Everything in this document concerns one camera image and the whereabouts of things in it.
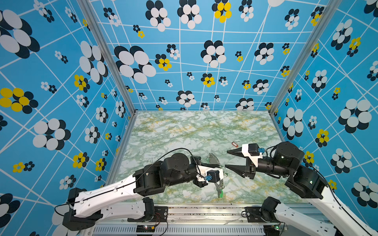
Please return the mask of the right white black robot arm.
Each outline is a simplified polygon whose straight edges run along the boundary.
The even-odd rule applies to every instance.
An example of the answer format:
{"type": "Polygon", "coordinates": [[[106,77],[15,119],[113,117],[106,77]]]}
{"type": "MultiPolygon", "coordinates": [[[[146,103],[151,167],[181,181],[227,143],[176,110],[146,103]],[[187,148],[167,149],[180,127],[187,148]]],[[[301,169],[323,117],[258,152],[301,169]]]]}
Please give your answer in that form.
{"type": "Polygon", "coordinates": [[[311,236],[376,236],[378,232],[360,218],[336,196],[326,179],[316,169],[303,166],[305,153],[291,142],[281,142],[267,151],[258,144],[243,144],[227,153],[246,159],[244,166],[226,165],[243,178],[254,179],[256,173],[273,178],[285,178],[285,186],[301,199],[318,209],[328,220],[325,223],[304,215],[280,200],[267,197],[258,217],[266,222],[279,221],[311,236]]]}

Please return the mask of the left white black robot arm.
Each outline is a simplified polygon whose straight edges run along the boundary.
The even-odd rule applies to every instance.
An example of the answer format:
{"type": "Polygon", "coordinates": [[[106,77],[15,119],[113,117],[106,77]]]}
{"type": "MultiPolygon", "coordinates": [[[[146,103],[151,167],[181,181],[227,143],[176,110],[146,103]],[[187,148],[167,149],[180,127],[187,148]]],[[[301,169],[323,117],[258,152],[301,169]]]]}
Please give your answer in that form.
{"type": "Polygon", "coordinates": [[[63,226],[70,231],[81,231],[104,219],[151,221],[156,213],[150,196],[163,193],[168,186],[192,183],[202,188],[222,180],[223,170],[218,164],[202,164],[200,157],[175,153],[103,188],[71,189],[63,226]]]}

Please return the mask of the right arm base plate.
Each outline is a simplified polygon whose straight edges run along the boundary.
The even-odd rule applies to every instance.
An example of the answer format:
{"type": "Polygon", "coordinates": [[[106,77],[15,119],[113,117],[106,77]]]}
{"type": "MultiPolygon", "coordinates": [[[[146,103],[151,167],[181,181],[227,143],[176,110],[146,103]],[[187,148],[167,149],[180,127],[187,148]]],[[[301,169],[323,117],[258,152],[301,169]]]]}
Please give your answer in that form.
{"type": "Polygon", "coordinates": [[[249,223],[281,223],[272,211],[261,209],[258,206],[245,207],[241,216],[247,218],[249,223]]]}

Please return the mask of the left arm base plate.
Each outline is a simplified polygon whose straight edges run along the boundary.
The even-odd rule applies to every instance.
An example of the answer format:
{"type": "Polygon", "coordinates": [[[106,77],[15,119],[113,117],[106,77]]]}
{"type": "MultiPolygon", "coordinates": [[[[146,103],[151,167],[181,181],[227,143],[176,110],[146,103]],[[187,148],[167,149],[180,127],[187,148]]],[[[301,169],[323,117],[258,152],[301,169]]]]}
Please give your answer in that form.
{"type": "Polygon", "coordinates": [[[140,219],[131,219],[128,218],[127,222],[167,222],[168,217],[168,207],[154,207],[154,210],[151,212],[145,213],[145,215],[140,219]]]}

